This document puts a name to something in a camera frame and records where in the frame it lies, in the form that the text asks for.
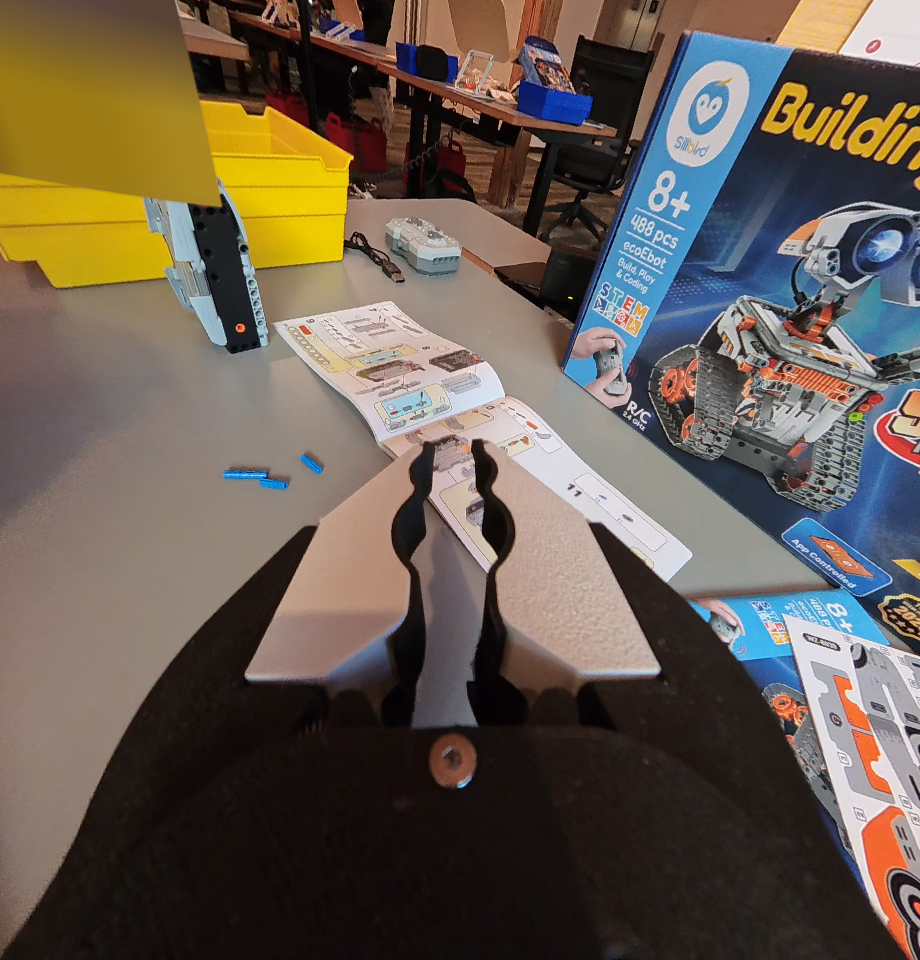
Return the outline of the instruction booklet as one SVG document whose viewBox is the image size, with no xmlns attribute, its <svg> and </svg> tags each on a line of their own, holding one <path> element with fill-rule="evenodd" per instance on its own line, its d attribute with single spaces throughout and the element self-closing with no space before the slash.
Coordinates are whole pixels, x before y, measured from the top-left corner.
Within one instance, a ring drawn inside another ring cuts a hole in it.
<svg viewBox="0 0 920 960">
<path fill-rule="evenodd" d="M 489 441 L 669 581 L 690 550 L 588 466 L 525 402 L 505 395 L 474 351 L 432 333 L 391 301 L 274 325 L 319 377 L 358 410 L 398 458 L 435 448 L 430 500 L 483 570 L 495 560 L 482 534 L 483 499 L 472 441 Z"/>
</svg>

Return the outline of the black electronic device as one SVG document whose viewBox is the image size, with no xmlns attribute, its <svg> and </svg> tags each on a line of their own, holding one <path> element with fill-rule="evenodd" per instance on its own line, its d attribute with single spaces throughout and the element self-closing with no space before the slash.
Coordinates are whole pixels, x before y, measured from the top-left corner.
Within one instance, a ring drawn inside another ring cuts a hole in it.
<svg viewBox="0 0 920 960">
<path fill-rule="evenodd" d="M 540 308 L 550 307 L 573 322 L 582 305 L 598 254 L 590 249 L 554 245 L 544 263 L 496 267 L 505 285 Z"/>
</svg>

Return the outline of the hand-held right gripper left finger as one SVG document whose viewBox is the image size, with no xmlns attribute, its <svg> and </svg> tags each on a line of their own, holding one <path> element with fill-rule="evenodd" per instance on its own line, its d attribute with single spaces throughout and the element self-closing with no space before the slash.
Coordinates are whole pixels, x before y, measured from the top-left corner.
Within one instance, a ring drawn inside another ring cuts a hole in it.
<svg viewBox="0 0 920 960">
<path fill-rule="evenodd" d="M 319 523 L 256 653 L 251 683 L 359 690 L 410 726 L 425 657 L 411 558 L 426 536 L 434 446 L 415 446 Z"/>
</svg>

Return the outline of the white instruction poster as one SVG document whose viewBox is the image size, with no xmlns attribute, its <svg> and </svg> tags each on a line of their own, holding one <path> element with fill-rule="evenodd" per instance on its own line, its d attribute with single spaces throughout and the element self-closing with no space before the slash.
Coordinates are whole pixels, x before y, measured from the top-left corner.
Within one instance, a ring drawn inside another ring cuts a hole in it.
<svg viewBox="0 0 920 960">
<path fill-rule="evenodd" d="M 920 1 L 873 1 L 840 54 L 920 66 Z"/>
</svg>

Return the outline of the yellow plastic parts bin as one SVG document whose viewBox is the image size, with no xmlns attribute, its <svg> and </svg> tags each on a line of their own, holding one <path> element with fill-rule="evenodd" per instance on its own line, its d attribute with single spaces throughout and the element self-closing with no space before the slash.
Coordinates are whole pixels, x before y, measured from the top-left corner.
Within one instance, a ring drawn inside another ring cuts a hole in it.
<svg viewBox="0 0 920 960">
<path fill-rule="evenodd" d="M 343 213 L 350 155 L 267 107 L 202 101 L 216 174 L 245 218 Z M 146 223 L 138 196 L 0 174 L 0 228 Z"/>
</svg>

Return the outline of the grey battery box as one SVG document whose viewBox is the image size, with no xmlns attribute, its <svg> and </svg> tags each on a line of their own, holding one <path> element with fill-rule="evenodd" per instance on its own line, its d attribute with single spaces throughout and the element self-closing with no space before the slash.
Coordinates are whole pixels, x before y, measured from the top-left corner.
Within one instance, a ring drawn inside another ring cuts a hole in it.
<svg viewBox="0 0 920 960">
<path fill-rule="evenodd" d="M 426 276 L 448 275 L 459 268 L 461 245 L 421 218 L 390 220 L 385 225 L 385 239 L 393 254 Z"/>
</svg>

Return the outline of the grey black robot body model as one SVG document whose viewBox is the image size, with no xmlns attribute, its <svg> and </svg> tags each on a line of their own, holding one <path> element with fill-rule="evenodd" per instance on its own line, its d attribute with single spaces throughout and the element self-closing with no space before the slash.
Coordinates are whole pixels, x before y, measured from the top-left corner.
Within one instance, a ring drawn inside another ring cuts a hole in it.
<svg viewBox="0 0 920 960">
<path fill-rule="evenodd" d="M 144 198 L 150 230 L 162 234 L 174 264 L 166 276 L 184 309 L 231 354 L 266 347 L 269 334 L 243 220 L 218 181 L 221 204 Z"/>
</svg>

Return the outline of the blue robot kit box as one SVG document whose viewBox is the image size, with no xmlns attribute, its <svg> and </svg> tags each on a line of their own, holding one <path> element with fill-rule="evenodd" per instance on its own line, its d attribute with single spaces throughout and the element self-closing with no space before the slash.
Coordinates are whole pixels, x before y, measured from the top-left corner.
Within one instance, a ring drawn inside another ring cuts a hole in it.
<svg viewBox="0 0 920 960">
<path fill-rule="evenodd" d="M 687 34 L 562 367 L 920 653 L 920 66 Z"/>
</svg>

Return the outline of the black office chair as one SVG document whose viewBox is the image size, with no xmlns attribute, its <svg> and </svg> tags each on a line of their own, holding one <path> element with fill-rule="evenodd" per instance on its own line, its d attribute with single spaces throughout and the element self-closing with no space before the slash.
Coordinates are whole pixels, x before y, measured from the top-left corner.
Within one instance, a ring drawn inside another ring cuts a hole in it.
<svg viewBox="0 0 920 960">
<path fill-rule="evenodd" d="M 630 159 L 635 115 L 645 89 L 654 54 L 611 46 L 579 36 L 571 68 L 571 80 L 578 93 L 591 96 L 589 120 L 615 129 L 615 136 L 588 146 L 562 146 L 558 151 L 553 179 L 575 186 L 573 201 L 547 206 L 544 212 L 560 216 L 539 238 L 547 242 L 553 230 L 580 220 L 601 243 L 607 225 L 583 206 L 590 194 L 606 195 L 623 185 Z"/>
</svg>

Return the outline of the blue toy kit box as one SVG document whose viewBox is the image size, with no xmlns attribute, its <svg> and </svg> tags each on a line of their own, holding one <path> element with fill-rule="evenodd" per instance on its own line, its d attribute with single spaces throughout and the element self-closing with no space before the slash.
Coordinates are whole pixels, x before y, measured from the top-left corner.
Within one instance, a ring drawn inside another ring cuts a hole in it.
<svg viewBox="0 0 920 960">
<path fill-rule="evenodd" d="M 556 46 L 538 35 L 528 35 L 517 57 L 523 79 L 548 90 L 574 94 L 574 86 Z"/>
</svg>

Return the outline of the clear plastic tray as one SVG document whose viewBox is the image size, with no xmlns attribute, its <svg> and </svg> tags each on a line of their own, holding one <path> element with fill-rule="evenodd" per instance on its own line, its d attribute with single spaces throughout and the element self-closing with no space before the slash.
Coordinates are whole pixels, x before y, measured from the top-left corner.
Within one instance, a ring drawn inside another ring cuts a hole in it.
<svg viewBox="0 0 920 960">
<path fill-rule="evenodd" d="M 491 77 L 493 63 L 492 54 L 470 50 L 453 81 L 453 87 L 479 100 L 514 106 L 514 93 L 501 80 Z"/>
</svg>

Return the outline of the blue plastic bin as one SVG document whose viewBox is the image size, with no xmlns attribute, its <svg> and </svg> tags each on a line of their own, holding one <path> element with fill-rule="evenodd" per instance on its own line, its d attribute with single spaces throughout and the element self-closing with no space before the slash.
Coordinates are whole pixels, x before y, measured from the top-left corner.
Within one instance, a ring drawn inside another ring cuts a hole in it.
<svg viewBox="0 0 920 960">
<path fill-rule="evenodd" d="M 395 58 L 398 70 L 435 82 L 453 83 L 459 71 L 457 57 L 437 46 L 398 41 Z"/>
<path fill-rule="evenodd" d="M 517 87 L 518 110 L 534 118 L 581 126 L 589 117 L 592 97 L 550 88 L 523 78 Z"/>
</svg>

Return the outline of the red bag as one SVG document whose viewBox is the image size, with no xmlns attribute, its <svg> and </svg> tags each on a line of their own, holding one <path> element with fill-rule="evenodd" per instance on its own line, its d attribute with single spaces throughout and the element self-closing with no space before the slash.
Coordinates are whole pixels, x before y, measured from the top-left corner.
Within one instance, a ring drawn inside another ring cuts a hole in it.
<svg viewBox="0 0 920 960">
<path fill-rule="evenodd" d="M 289 117 L 301 126 L 311 127 L 308 104 L 296 93 L 286 90 L 269 90 L 265 94 L 267 105 Z"/>
<path fill-rule="evenodd" d="M 475 193 L 465 177 L 466 155 L 462 145 L 453 138 L 451 133 L 440 140 L 434 170 L 429 167 L 428 158 L 432 155 L 429 150 L 424 154 L 423 163 L 414 164 L 411 147 L 407 144 L 404 154 L 403 183 L 405 185 L 408 183 L 414 170 L 418 170 L 420 177 L 418 191 L 415 193 L 408 191 L 407 196 L 422 199 L 460 199 L 475 203 Z"/>
<path fill-rule="evenodd" d="M 346 121 L 332 112 L 326 117 L 324 132 L 326 139 L 351 154 L 352 173 L 387 172 L 387 136 L 378 118 Z"/>
</svg>

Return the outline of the sticker sheet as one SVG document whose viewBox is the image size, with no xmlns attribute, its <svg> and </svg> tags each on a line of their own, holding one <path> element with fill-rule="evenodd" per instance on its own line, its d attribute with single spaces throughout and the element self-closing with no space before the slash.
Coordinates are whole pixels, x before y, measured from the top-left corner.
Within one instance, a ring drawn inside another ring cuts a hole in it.
<svg viewBox="0 0 920 960">
<path fill-rule="evenodd" d="M 868 896 L 920 958 L 920 656 L 784 619 Z"/>
</svg>

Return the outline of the wooden table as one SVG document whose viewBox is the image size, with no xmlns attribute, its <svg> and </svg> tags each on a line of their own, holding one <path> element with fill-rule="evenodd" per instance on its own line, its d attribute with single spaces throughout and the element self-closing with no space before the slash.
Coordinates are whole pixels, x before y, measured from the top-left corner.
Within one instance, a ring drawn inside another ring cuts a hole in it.
<svg viewBox="0 0 920 960">
<path fill-rule="evenodd" d="M 492 147 L 513 147 L 520 132 L 546 144 L 530 194 L 523 230 L 538 234 L 562 145 L 586 145 L 605 134 L 588 122 L 571 125 L 525 114 L 513 106 L 457 90 L 444 82 L 418 78 L 396 67 L 394 56 L 376 44 L 339 40 L 314 33 L 312 43 L 324 50 L 373 66 L 396 80 L 395 101 L 411 110 L 409 144 L 414 155 L 435 146 L 441 127 L 464 130 Z"/>
</svg>

